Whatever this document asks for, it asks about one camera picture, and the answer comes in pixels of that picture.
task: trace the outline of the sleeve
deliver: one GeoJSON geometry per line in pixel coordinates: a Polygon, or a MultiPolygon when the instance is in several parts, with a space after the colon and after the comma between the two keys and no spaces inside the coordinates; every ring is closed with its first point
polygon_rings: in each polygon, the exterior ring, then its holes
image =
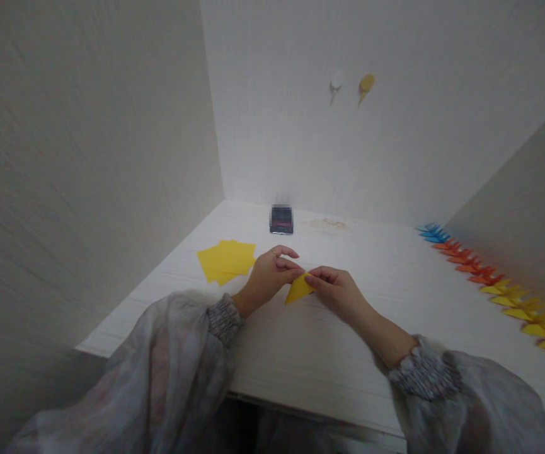
{"type": "Polygon", "coordinates": [[[182,451],[226,394],[242,324],[228,294],[210,307],[183,294],[153,303],[98,384],[72,407],[34,416],[8,452],[182,451]]]}
{"type": "Polygon", "coordinates": [[[412,453],[545,453],[538,394],[499,364],[420,346],[389,372],[405,396],[412,453]]]}

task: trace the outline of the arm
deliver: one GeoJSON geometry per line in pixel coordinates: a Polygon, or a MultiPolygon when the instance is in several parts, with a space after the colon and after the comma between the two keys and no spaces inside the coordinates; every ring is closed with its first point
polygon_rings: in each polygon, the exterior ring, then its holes
{"type": "Polygon", "coordinates": [[[175,293],[153,303],[78,403],[34,416],[8,452],[177,452],[203,430],[232,379],[232,338],[304,271],[277,246],[256,261],[239,294],[207,307],[175,293]]]}
{"type": "Polygon", "coordinates": [[[489,359],[436,352],[378,314],[347,271],[310,274],[308,283],[384,361],[406,397],[409,452],[545,453],[545,410],[518,376],[489,359]]]}

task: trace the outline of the elastic cuff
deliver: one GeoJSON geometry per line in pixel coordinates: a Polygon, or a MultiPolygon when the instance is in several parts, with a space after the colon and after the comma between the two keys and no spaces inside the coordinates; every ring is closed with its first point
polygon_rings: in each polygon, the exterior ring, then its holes
{"type": "Polygon", "coordinates": [[[220,301],[207,309],[207,316],[209,317],[209,332],[222,341],[224,347],[229,347],[232,338],[243,326],[243,319],[230,295],[224,293],[220,301]]]}
{"type": "Polygon", "coordinates": [[[415,336],[420,343],[400,365],[388,373],[388,378],[404,394],[424,400],[453,397],[461,390],[461,374],[449,352],[440,355],[427,346],[424,337],[415,336]]]}

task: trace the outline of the hand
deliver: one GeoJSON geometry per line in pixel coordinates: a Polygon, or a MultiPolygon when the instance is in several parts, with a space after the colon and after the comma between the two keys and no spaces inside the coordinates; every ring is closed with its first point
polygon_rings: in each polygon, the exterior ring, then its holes
{"type": "Polygon", "coordinates": [[[310,274],[306,282],[315,288],[323,303],[349,324],[389,369],[397,367],[418,345],[414,337],[369,305],[349,272],[318,267],[310,274]]]}
{"type": "Polygon", "coordinates": [[[318,267],[309,273],[312,276],[306,276],[306,282],[315,288],[332,312],[352,327],[364,311],[371,309],[349,272],[318,267]]]}
{"type": "Polygon", "coordinates": [[[293,282],[305,273],[301,266],[283,259],[281,255],[288,255],[292,259],[299,257],[293,249],[279,245],[263,253],[255,261],[247,284],[232,297],[241,317],[249,317],[268,303],[283,285],[293,282]]]}

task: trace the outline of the stack of yellow paper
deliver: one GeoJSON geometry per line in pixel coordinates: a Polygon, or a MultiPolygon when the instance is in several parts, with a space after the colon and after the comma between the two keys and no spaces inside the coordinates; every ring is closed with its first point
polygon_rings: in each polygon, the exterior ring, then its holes
{"type": "Polygon", "coordinates": [[[247,275],[255,263],[254,252],[255,245],[223,240],[217,246],[197,252],[197,257],[207,282],[223,286],[240,274],[247,275]]]}

